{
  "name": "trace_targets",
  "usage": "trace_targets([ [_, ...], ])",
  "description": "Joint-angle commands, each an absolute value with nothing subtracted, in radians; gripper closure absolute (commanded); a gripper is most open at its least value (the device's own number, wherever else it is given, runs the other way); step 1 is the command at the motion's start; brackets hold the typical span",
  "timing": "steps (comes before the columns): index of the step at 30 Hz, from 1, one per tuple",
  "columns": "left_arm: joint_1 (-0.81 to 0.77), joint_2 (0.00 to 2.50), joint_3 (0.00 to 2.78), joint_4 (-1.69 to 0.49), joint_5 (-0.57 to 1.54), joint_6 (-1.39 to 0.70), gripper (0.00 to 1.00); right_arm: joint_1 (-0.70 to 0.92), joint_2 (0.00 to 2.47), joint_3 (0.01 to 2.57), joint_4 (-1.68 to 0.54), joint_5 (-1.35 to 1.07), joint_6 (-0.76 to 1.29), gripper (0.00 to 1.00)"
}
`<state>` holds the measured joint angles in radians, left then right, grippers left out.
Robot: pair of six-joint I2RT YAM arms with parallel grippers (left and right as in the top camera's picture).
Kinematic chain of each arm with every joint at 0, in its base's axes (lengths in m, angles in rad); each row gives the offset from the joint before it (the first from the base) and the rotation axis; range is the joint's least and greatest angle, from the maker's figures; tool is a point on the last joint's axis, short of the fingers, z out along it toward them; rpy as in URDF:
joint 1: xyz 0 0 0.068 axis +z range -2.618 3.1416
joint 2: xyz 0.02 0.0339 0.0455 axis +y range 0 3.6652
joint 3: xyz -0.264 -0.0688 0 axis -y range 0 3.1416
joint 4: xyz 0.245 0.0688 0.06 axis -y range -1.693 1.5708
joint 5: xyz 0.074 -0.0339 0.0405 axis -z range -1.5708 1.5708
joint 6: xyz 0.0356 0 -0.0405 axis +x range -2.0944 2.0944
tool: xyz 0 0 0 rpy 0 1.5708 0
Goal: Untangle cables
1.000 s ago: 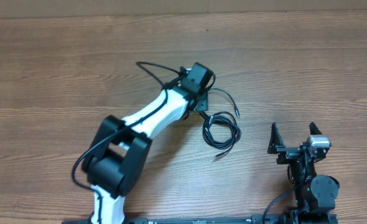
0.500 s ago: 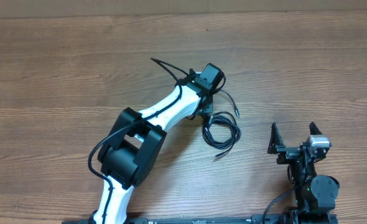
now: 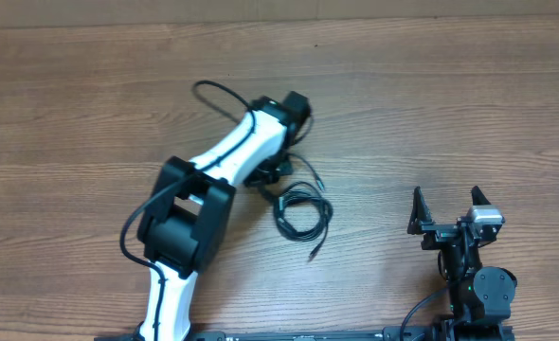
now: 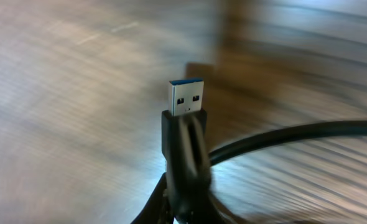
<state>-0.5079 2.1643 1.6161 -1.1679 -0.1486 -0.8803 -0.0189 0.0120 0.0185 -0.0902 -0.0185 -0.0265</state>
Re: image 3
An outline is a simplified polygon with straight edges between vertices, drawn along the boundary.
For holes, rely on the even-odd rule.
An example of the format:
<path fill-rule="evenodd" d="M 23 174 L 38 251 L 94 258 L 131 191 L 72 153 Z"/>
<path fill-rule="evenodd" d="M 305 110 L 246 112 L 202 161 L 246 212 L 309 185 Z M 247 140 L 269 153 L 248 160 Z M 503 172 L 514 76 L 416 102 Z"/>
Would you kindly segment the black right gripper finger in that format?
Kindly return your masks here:
<path fill-rule="evenodd" d="M 488 206 L 491 204 L 479 186 L 472 187 L 471 197 L 473 206 Z"/>
<path fill-rule="evenodd" d="M 425 203 L 422 189 L 416 187 L 413 191 L 413 205 L 407 226 L 407 233 L 410 235 L 424 234 L 426 229 L 433 225 L 435 221 Z"/>

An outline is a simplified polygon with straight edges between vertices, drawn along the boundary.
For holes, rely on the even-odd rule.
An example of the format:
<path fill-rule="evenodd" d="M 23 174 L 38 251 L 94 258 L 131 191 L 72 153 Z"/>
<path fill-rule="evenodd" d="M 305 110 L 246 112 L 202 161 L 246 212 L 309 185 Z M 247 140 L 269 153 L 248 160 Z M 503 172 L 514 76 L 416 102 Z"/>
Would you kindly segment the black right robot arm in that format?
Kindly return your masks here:
<path fill-rule="evenodd" d="M 422 189 L 413 190 L 407 226 L 410 235 L 421 235 L 423 250 L 438 252 L 438 268 L 445 287 L 429 295 L 408 312 L 399 328 L 405 340 L 514 340 L 511 317 L 517 278 L 501 267 L 485 266 L 479 250 L 496 241 L 505 224 L 499 208 L 479 187 L 471 189 L 472 205 L 453 224 L 437 224 L 424 200 Z M 434 319 L 421 332 L 409 330 L 411 317 L 428 302 L 448 295 L 450 313 Z"/>

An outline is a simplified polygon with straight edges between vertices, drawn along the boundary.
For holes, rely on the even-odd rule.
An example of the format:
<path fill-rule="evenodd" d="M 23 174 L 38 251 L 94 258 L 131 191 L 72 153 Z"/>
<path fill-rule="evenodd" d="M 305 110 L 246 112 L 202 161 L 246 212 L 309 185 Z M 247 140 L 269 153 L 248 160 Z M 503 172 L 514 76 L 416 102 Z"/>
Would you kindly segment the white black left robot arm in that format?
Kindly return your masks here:
<path fill-rule="evenodd" d="M 273 183 L 275 169 L 309 118 L 309 100 L 253 101 L 237 127 L 212 149 L 162 166 L 150 199 L 137 211 L 136 236 L 151 273 L 148 310 L 135 340 L 184 340 L 196 280 L 223 242 L 236 187 Z"/>

